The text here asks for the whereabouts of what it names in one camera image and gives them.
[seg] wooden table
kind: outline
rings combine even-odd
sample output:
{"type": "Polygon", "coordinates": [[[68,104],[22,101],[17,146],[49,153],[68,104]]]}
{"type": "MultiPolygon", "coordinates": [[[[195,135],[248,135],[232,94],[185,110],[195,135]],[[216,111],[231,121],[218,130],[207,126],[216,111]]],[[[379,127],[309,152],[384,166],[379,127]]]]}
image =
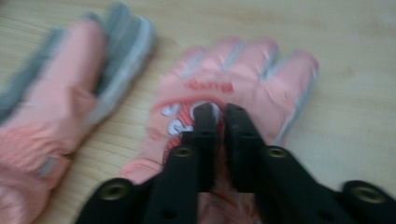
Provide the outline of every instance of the wooden table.
{"type": "MultiPolygon", "coordinates": [[[[113,1],[0,1],[0,83],[22,65],[51,26],[113,1]]],[[[281,56],[312,52],[320,75],[291,128],[287,148],[320,182],[376,183],[396,196],[396,1],[394,0],[125,0],[156,26],[158,42],[143,76],[120,109],[75,155],[47,210],[36,222],[72,223],[92,190],[132,159],[160,77],[185,49],[225,35],[271,36],[281,56]]]]}

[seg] light wooden surface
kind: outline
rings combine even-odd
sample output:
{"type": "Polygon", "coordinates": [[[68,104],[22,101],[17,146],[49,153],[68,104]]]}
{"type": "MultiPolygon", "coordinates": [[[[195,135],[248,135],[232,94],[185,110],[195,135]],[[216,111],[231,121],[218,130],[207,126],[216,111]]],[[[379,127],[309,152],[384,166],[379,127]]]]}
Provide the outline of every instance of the light wooden surface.
{"type": "MultiPolygon", "coordinates": [[[[156,51],[117,113],[78,150],[36,224],[72,223],[92,190],[134,157],[163,73],[183,50],[225,35],[271,36],[281,56],[311,51],[320,75],[287,148],[326,186],[362,179],[396,196],[396,1],[123,2],[154,23],[156,51]]],[[[65,27],[87,10],[103,15],[112,3],[0,0],[0,84],[51,26],[65,27]]]]}

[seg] glove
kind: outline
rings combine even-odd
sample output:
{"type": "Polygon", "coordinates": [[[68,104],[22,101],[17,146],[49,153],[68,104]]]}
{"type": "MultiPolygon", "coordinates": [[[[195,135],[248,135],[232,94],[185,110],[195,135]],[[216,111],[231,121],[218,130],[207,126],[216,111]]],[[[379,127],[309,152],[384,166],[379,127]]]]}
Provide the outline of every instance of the glove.
{"type": "Polygon", "coordinates": [[[12,114],[13,109],[21,101],[28,86],[37,77],[39,70],[55,54],[63,35],[63,29],[52,29],[41,48],[31,56],[21,71],[12,76],[0,96],[0,124],[12,114]]]}
{"type": "Polygon", "coordinates": [[[35,78],[23,82],[23,100],[0,128],[0,223],[41,213],[68,155],[116,108],[152,42],[151,24],[118,4],[103,24],[92,13],[74,23],[37,74],[27,67],[35,78]]]}
{"type": "MultiPolygon", "coordinates": [[[[210,49],[188,50],[164,76],[150,112],[148,137],[120,177],[139,184],[158,174],[170,148],[180,144],[181,132],[193,130],[193,109],[205,103],[215,108],[221,132],[223,110],[230,103],[246,109],[266,144],[281,144],[307,99],[318,63],[302,50],[279,63],[276,54],[276,42],[266,38],[244,44],[230,37],[210,49]]],[[[216,166],[213,192],[199,196],[198,222],[259,220],[252,194],[237,193],[230,184],[223,146],[216,166]]]]}

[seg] metal grommet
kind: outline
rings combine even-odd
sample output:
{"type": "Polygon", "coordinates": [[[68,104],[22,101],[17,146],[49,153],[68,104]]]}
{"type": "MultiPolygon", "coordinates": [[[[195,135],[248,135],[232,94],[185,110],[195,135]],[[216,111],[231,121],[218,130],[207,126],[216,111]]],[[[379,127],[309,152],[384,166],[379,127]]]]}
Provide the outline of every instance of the metal grommet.
{"type": "Polygon", "coordinates": [[[376,189],[367,187],[355,187],[351,192],[360,200],[367,203],[383,203],[386,198],[376,189]]]}
{"type": "Polygon", "coordinates": [[[285,158],[288,156],[288,152],[277,147],[272,147],[267,149],[267,154],[270,157],[275,157],[275,158],[285,158]]]}
{"type": "Polygon", "coordinates": [[[105,186],[100,191],[100,198],[106,201],[114,201],[123,198],[126,194],[128,194],[129,189],[127,186],[123,184],[111,184],[105,186]]]}
{"type": "Polygon", "coordinates": [[[192,156],[192,150],[188,147],[177,147],[173,149],[173,153],[177,157],[190,157],[192,156]]]}

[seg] red logo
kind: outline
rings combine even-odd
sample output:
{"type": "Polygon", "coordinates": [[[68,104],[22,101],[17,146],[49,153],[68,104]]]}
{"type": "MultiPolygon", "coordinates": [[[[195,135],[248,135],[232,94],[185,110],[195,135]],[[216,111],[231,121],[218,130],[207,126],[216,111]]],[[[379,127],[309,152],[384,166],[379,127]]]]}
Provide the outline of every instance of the red logo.
{"type": "Polygon", "coordinates": [[[193,91],[221,91],[223,93],[233,93],[233,83],[231,82],[198,82],[196,79],[184,84],[184,87],[193,91]]]}

